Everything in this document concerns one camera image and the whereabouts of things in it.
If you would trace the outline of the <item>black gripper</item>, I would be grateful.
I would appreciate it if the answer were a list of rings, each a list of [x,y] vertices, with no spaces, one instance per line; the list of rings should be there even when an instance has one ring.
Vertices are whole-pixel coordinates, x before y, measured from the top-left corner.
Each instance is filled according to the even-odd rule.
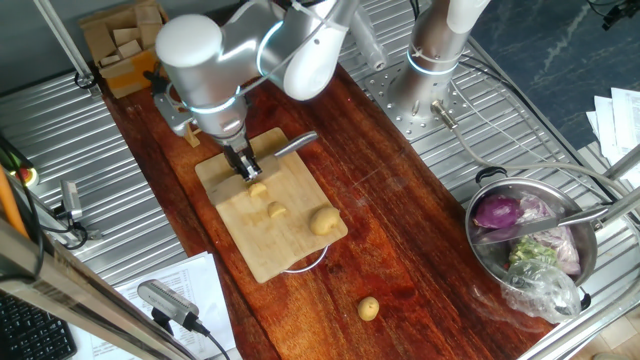
[[[245,130],[223,138],[221,146],[229,164],[234,165],[235,172],[245,181],[253,181],[262,173]]]

